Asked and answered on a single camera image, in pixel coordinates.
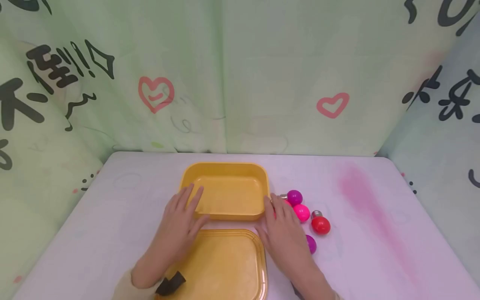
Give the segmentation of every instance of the hand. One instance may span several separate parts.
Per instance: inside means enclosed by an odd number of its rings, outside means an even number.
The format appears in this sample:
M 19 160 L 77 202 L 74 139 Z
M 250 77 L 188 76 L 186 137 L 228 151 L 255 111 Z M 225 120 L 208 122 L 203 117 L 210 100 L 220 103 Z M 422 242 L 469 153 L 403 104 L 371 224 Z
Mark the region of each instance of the hand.
M 198 231 L 207 223 L 209 215 L 194 220 L 193 213 L 202 197 L 203 187 L 186 207 L 193 184 L 183 188 L 168 202 L 162 221 L 145 254 L 132 270 L 132 283 L 137 288 L 154 286 L 167 269 L 182 259 L 192 246 Z
M 293 208 L 275 194 L 271 197 L 264 198 L 267 232 L 255 226 L 266 250 L 306 300 L 335 299 L 335 293 L 310 254 Z

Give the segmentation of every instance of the table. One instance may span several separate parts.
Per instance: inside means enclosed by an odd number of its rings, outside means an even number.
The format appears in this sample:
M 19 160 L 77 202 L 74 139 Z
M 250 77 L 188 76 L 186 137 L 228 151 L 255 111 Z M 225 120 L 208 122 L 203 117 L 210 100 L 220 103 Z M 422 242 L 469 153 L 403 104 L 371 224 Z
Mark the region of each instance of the table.
M 184 170 L 199 161 L 262 165 L 277 194 L 302 192 L 331 232 L 313 255 L 349 300 L 480 299 L 480 289 L 391 161 L 381 157 L 116 152 L 25 280 L 15 300 L 108 300 L 148 247 Z M 251 222 L 206 228 L 253 229 Z M 296 299 L 267 256 L 268 300 Z

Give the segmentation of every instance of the sleeve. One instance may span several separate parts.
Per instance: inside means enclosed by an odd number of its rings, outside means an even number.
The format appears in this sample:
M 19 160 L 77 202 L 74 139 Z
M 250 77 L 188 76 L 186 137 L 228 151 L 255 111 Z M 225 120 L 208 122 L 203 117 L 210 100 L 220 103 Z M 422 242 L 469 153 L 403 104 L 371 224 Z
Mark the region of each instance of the sleeve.
M 154 300 L 155 291 L 162 280 L 151 288 L 138 289 L 132 284 L 131 271 L 128 270 L 118 282 L 112 300 Z

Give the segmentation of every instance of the left hand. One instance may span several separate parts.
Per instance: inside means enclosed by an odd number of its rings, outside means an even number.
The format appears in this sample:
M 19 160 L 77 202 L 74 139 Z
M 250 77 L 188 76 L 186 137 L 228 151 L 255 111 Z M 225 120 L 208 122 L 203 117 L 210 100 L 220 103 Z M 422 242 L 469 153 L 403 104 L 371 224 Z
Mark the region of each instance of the left hand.
M 198 220 L 193 218 L 203 187 L 198 189 L 186 207 L 192 190 L 193 184 L 181 189 L 165 207 L 150 247 L 132 270 L 132 283 L 136 288 L 151 288 L 162 279 L 167 269 L 185 256 L 198 231 L 207 223 L 209 215 L 203 215 Z

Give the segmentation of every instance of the yellow plastic box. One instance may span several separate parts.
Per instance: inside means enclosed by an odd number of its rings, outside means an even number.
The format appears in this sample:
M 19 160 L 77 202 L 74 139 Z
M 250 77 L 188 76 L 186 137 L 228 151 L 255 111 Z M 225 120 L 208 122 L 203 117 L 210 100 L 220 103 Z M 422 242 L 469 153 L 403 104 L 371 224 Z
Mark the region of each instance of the yellow plastic box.
M 253 163 L 200 162 L 189 166 L 180 188 L 194 183 L 190 202 L 200 186 L 204 193 L 195 213 L 213 220 L 255 221 L 264 212 L 269 195 L 265 169 Z
M 265 250 L 246 229 L 201 230 L 187 257 L 170 267 L 186 282 L 157 300 L 265 300 L 268 290 Z

